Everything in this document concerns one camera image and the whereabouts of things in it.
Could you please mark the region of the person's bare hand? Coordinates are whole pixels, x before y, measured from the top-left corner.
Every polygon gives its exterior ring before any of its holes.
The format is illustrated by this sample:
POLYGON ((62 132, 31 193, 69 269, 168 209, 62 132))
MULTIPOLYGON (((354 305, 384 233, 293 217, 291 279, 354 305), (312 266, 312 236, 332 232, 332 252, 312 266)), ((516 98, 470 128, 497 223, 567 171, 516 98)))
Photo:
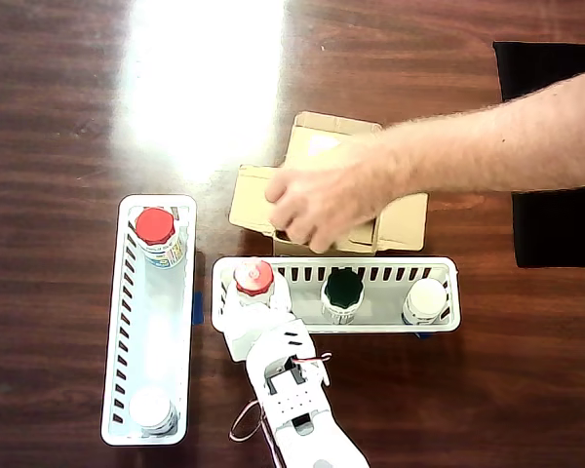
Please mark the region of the person's bare hand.
POLYGON ((353 227, 377 216, 399 194, 399 164, 373 143, 340 144, 304 167, 277 169, 265 199, 269 221, 293 243, 323 253, 353 227))

